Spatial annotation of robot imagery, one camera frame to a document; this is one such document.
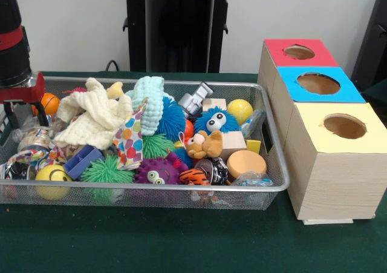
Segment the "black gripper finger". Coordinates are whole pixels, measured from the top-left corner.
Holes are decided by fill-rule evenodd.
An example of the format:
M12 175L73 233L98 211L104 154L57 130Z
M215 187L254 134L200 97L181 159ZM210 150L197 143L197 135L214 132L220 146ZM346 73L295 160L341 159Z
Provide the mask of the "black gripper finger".
M47 119L44 107L41 104L41 102L40 101L39 102L34 102L33 106L36 108L37 118L38 118L40 126L48 127L49 126L48 119Z
M12 128L17 128L17 117L11 107L11 102L4 102L4 111Z

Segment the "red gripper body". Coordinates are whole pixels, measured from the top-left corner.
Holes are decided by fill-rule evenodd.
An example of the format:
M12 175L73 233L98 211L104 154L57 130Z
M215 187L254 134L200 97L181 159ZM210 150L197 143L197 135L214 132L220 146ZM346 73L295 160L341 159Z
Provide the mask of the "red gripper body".
M41 72L32 74L26 85L11 88L1 87L1 104L5 102L22 102L31 104L40 102L45 93L45 80Z

